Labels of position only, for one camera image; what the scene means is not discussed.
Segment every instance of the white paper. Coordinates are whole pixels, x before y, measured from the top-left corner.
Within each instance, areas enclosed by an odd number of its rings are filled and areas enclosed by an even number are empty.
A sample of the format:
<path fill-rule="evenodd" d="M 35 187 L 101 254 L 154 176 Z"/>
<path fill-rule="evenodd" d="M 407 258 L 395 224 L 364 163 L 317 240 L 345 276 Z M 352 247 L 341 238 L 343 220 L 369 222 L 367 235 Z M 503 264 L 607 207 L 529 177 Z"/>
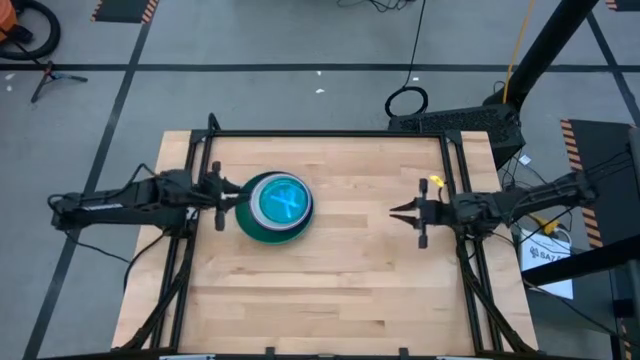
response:
<path fill-rule="evenodd" d="M 523 239 L 529 235 L 531 235 L 530 231 L 522 230 Z M 558 239 L 554 240 L 536 233 L 522 243 L 520 245 L 520 270 L 529 270 L 571 256 L 568 250 L 571 249 L 569 243 Z M 540 288 L 554 295 L 573 300 L 573 281 L 571 279 L 543 285 Z"/>
<path fill-rule="evenodd" d="M 522 154 L 522 156 L 520 156 L 520 159 L 518 159 L 518 161 L 520 161 L 520 164 L 527 166 L 531 162 L 531 158 L 528 157 L 527 155 Z"/>

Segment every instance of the orange and black hazard tape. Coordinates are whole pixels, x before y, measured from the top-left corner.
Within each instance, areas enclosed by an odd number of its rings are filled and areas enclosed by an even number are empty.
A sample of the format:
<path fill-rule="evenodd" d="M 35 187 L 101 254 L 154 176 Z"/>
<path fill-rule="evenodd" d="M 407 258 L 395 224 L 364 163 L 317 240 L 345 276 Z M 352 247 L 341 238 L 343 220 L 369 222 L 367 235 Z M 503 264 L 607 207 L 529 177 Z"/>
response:
<path fill-rule="evenodd" d="M 94 21 L 94 22 L 96 21 L 96 16 L 98 15 L 98 11 L 100 11 L 100 8 L 102 7 L 103 1 L 104 0 L 98 1 L 98 5 L 96 5 L 96 8 L 95 10 L 93 10 L 93 14 L 91 15 L 91 21 Z M 156 8 L 158 7 L 158 1 L 159 0 L 148 0 L 140 20 L 142 24 L 147 24 L 151 21 L 151 19 L 153 18 L 153 14 L 155 13 Z"/>
<path fill-rule="evenodd" d="M 624 326 L 624 319 L 620 319 L 620 320 L 621 320 L 620 328 L 622 328 L 622 334 L 626 337 L 627 328 Z M 627 360 L 631 360 L 631 344 L 629 344 L 628 341 L 624 341 L 624 352 L 625 352 L 625 358 Z"/>
<path fill-rule="evenodd" d="M 158 0 L 149 0 L 149 3 L 147 4 L 147 8 L 144 10 L 144 14 L 142 14 L 143 24 L 147 24 L 149 21 L 151 21 L 151 18 L 153 17 L 153 13 L 156 11 L 157 7 L 158 7 Z"/>
<path fill-rule="evenodd" d="M 606 0 L 605 3 L 607 7 L 611 10 L 618 10 L 618 4 L 616 4 L 616 0 Z"/>
<path fill-rule="evenodd" d="M 569 166 L 573 171 L 581 171 L 583 169 L 582 160 L 580 159 L 576 137 L 571 128 L 571 122 L 566 119 L 561 120 L 560 126 L 562 126 L 562 136 L 564 137 L 564 144 L 567 147 L 567 154 L 569 155 Z M 598 230 L 598 220 L 596 220 L 596 213 L 593 211 L 593 208 L 583 207 L 582 216 L 584 217 L 584 225 L 587 228 L 589 245 L 591 245 L 592 248 L 602 247 L 600 231 Z"/>

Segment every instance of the orange object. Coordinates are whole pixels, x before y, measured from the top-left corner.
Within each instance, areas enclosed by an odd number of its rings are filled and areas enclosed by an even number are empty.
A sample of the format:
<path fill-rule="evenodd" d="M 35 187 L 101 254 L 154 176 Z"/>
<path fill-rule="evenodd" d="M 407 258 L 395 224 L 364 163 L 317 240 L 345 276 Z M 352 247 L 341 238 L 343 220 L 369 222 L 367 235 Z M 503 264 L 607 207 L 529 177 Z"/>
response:
<path fill-rule="evenodd" d="M 0 27 L 8 32 L 17 23 L 16 10 L 13 8 L 11 0 L 0 0 Z M 4 40 L 5 37 L 4 34 L 0 33 L 0 41 Z"/>

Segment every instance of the black stand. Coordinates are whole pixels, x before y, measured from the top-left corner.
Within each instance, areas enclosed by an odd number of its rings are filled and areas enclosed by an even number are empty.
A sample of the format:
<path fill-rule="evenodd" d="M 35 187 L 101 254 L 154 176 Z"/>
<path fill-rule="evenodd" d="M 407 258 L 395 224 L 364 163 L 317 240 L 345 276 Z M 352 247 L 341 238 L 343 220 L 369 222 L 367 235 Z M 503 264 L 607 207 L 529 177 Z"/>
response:
<path fill-rule="evenodd" d="M 22 45 L 20 45 L 20 43 L 18 41 L 16 41 L 15 39 L 13 39 L 11 37 L 11 35 L 5 31 L 2 27 L 0 27 L 0 32 L 2 32 L 2 34 L 4 34 L 4 36 L 6 36 L 7 40 L 11 41 L 15 46 L 17 46 L 20 51 L 22 51 L 25 54 L 29 54 L 29 51 L 27 49 L 25 49 Z M 45 64 L 41 63 L 40 61 L 38 61 L 38 59 L 36 58 L 32 58 L 31 61 L 33 61 L 34 63 L 36 63 L 37 65 L 40 66 L 44 66 Z M 31 96 L 31 103 L 35 104 L 36 101 L 38 101 L 38 97 L 40 96 L 40 91 L 42 91 L 42 88 L 47 85 L 47 84 L 51 84 L 52 82 L 56 81 L 56 80 L 61 80 L 61 79 L 69 79 L 69 80 L 75 80 L 75 81 L 79 81 L 79 82 L 87 82 L 89 81 L 89 79 L 84 78 L 84 77 L 80 77 L 80 76 L 74 76 L 74 75 L 67 75 L 67 74 L 63 74 L 57 71 L 53 71 L 54 68 L 54 64 L 51 60 L 49 60 L 46 64 L 46 67 L 43 69 L 44 74 L 42 75 L 42 79 L 40 79 L 40 83 L 38 84 L 38 87 L 36 88 L 36 91 L 33 93 L 33 96 Z"/>
<path fill-rule="evenodd" d="M 511 76 L 507 99 L 518 111 L 538 78 L 547 70 L 562 48 L 578 30 L 598 0 L 562 0 Z M 502 104 L 504 88 L 484 100 L 482 105 Z"/>

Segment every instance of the black pole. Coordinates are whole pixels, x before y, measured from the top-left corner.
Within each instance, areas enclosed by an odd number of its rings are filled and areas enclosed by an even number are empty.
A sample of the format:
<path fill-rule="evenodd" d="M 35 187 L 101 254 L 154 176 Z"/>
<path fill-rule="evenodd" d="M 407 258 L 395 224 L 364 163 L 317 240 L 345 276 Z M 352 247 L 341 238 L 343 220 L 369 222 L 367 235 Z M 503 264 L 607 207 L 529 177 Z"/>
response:
<path fill-rule="evenodd" d="M 522 272 L 535 286 L 554 283 L 623 265 L 640 258 L 640 235 Z"/>
<path fill-rule="evenodd" d="M 631 282 L 631 302 L 633 304 L 633 316 L 636 318 L 636 325 L 640 327 L 640 264 L 638 260 L 630 260 L 627 263 L 629 280 Z"/>
<path fill-rule="evenodd" d="M 578 30 L 598 0 L 562 0 L 509 81 L 507 101 L 520 110 L 538 78 Z M 489 96 L 483 105 L 502 104 L 504 88 Z"/>
<path fill-rule="evenodd" d="M 0 32 L 2 32 L 2 34 L 7 38 L 7 40 L 9 40 L 13 45 L 17 46 L 18 49 L 20 49 L 20 51 L 22 51 L 23 53 L 27 54 L 27 56 L 29 55 L 29 50 L 25 49 L 24 46 L 20 45 L 20 42 L 18 42 L 17 40 L 15 40 L 11 34 L 9 34 L 9 32 L 5 31 L 1 26 L 0 26 Z M 34 63 L 36 63 L 36 65 L 43 65 L 40 61 L 38 61 L 38 59 L 36 58 L 30 58 L 29 60 L 33 61 Z"/>

